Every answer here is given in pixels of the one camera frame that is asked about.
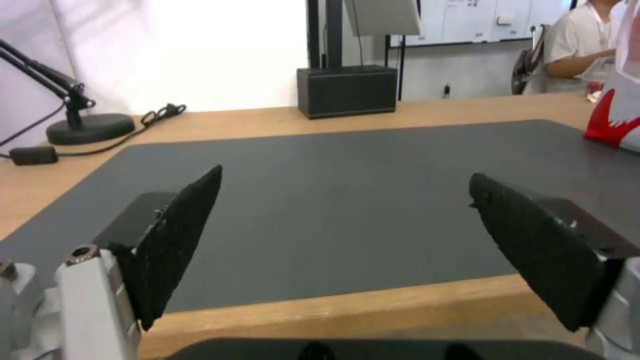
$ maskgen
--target person's arm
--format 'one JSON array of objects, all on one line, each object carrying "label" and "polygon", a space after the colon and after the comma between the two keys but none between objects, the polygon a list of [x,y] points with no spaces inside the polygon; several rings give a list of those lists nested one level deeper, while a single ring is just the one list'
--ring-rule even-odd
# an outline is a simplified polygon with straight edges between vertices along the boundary
[{"label": "person's arm", "polygon": [[585,72],[599,58],[615,56],[616,50],[607,50],[580,58],[563,58],[545,65],[550,78],[574,78]]}]

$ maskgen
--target gray panel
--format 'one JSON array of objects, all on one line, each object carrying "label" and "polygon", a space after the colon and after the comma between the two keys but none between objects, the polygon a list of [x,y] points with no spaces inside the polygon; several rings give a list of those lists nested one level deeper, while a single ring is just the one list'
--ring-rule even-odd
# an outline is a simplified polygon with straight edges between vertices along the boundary
[{"label": "gray panel", "polygon": [[0,242],[0,257],[50,273],[140,193],[177,191],[218,163],[220,197],[169,311],[510,274],[468,206],[473,172],[572,199],[640,239],[639,156],[532,120],[132,146]]}]

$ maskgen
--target whiteboard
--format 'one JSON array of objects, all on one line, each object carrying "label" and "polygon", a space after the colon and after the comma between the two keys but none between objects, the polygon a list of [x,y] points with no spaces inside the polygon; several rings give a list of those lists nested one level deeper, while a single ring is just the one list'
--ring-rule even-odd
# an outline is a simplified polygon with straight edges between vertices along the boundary
[{"label": "whiteboard", "polygon": [[[420,35],[407,36],[407,46],[531,38],[531,26],[555,23],[570,10],[571,0],[420,0],[420,5]],[[392,36],[391,46],[399,46],[400,38]]]}]

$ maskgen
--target cable plug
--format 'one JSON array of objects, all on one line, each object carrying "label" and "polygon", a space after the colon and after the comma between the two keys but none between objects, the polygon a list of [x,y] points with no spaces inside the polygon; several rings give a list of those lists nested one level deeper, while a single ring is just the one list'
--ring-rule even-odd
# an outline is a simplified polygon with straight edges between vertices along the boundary
[{"label": "cable plug", "polygon": [[172,103],[168,103],[164,108],[161,108],[156,113],[155,111],[150,111],[142,117],[140,122],[144,127],[153,126],[156,122],[161,120],[165,120],[168,118],[176,117],[181,113],[184,113],[184,110],[187,109],[186,105],[174,105]]}]

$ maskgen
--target black box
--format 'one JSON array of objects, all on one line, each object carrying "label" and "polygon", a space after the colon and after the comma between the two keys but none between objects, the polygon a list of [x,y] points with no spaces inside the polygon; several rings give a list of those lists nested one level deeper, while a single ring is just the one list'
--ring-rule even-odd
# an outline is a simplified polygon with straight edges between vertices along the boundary
[{"label": "black box", "polygon": [[298,109],[310,119],[396,110],[397,70],[377,65],[298,69]]}]

